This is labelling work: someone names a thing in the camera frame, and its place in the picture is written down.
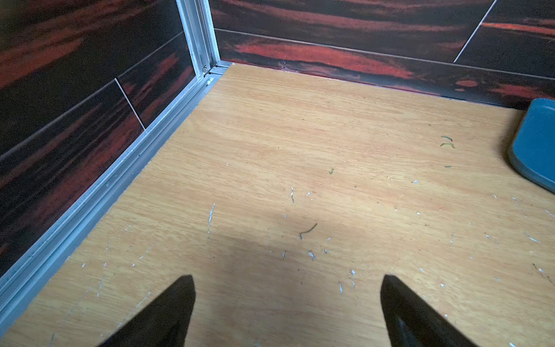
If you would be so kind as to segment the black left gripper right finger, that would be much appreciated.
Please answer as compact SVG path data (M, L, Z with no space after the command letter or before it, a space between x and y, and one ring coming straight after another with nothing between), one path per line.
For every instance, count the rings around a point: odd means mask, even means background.
M384 276L380 302L392 346L475 346L396 276Z

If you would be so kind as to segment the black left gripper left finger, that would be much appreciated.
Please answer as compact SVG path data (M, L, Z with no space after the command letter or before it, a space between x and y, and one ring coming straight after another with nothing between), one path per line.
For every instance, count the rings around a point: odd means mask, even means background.
M184 346L195 299L193 276L181 276L101 345Z

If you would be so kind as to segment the teal plastic tray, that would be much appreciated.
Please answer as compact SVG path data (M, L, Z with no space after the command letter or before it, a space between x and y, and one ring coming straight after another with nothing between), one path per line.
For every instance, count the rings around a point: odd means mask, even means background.
M527 180L554 192L554 101L530 103L507 151L513 168Z

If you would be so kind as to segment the aluminium frame post left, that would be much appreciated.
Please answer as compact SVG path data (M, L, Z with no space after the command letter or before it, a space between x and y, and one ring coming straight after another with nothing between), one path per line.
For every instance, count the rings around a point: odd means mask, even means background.
M219 61L207 1L1 3L1 332Z

